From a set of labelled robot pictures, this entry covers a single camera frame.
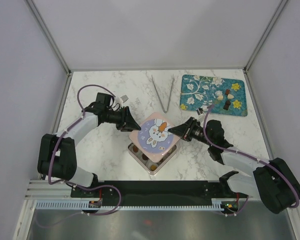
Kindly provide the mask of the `caramel square chocolate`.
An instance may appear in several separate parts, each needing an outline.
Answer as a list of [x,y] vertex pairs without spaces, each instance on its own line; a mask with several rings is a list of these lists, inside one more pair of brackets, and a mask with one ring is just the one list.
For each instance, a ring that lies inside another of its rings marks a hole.
[[155,171],[157,168],[158,168],[158,166],[155,165],[155,164],[152,164],[152,165],[150,166],[150,170],[151,170],[151,171]]

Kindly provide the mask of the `metal tweezers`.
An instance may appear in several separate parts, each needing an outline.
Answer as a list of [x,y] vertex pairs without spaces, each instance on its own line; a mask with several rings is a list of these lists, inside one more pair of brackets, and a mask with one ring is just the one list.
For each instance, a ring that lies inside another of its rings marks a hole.
[[168,94],[168,99],[167,99],[167,104],[164,105],[164,101],[162,100],[162,97],[165,96],[167,93],[166,93],[166,90],[162,90],[161,92],[158,91],[158,88],[157,88],[157,85],[155,83],[155,79],[153,77],[153,75],[151,75],[151,83],[153,85],[153,88],[154,88],[154,91],[156,93],[156,96],[158,98],[158,101],[159,101],[159,104],[160,104],[160,107],[161,107],[161,110],[164,114],[168,113],[169,109],[170,109],[170,104],[171,104],[171,99],[172,99],[172,93],[173,93],[173,89],[174,89],[174,84],[175,84],[175,77],[174,75],[172,75],[171,77],[171,83],[170,83],[170,89],[169,89],[169,94]]

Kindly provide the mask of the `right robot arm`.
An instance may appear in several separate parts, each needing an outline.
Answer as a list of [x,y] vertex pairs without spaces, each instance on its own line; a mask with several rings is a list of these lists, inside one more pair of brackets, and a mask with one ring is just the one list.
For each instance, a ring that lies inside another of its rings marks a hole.
[[208,145],[210,157],[221,165],[235,170],[219,178],[218,191],[223,197],[240,193],[262,201],[274,214],[300,203],[300,183],[287,163],[277,157],[273,160],[257,159],[239,151],[224,137],[218,120],[209,120],[204,127],[190,117],[185,123],[171,127],[168,132],[186,142],[195,139]]

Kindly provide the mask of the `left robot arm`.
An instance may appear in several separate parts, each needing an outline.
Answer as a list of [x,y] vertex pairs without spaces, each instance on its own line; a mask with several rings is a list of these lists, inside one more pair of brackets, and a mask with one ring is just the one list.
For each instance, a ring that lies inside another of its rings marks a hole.
[[75,122],[65,130],[55,134],[45,134],[41,138],[37,170],[48,177],[59,178],[82,186],[82,192],[95,197],[100,190],[98,176],[77,165],[76,145],[92,130],[103,123],[115,124],[121,132],[141,130],[127,106],[111,108],[115,98],[106,93],[97,93],[94,102],[82,111]]

